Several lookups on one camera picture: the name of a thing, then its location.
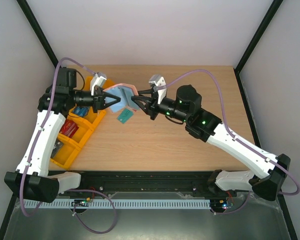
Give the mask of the pink card holder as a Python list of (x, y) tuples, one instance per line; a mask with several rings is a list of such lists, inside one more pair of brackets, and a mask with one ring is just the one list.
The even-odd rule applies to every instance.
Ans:
[(132, 96), (138, 96), (137, 88), (134, 85), (127, 83), (118, 83), (111, 87), (104, 89), (104, 91), (109, 92), (113, 95), (120, 97), (121, 109), (111, 110), (113, 113), (117, 113), (124, 108), (129, 108), (132, 111), (137, 111), (140, 108), (132, 100)]

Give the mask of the teal credit card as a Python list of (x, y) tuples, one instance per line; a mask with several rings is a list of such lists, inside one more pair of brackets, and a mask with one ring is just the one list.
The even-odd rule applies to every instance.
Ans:
[(129, 110), (128, 108), (124, 108), (123, 111), (118, 115), (117, 120), (120, 123), (125, 124), (133, 115), (133, 111)]

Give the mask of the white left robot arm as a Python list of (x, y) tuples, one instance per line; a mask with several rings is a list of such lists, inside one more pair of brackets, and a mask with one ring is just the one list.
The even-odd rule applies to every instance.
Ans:
[(28, 148), (14, 172), (5, 174), (4, 182), (20, 200), (51, 203), (58, 194), (76, 189), (81, 182), (77, 172), (49, 175), (49, 162), (58, 134), (69, 111), (75, 106), (91, 107), (94, 113), (120, 102), (103, 90), (107, 76), (93, 74), (89, 90), (77, 90), (77, 70), (62, 67), (52, 85), (39, 99), (36, 125)]

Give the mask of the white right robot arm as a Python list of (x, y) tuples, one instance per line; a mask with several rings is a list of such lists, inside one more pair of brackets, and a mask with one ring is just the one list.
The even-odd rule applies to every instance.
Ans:
[(176, 119), (192, 137), (222, 149), (248, 167), (247, 171), (215, 170), (207, 183), (212, 195), (252, 191), (267, 201), (276, 199), (287, 177), (290, 158), (266, 152), (227, 128), (223, 120), (201, 107), (202, 97), (192, 85), (180, 86), (175, 99), (153, 89), (131, 99), (151, 120), (158, 114)]

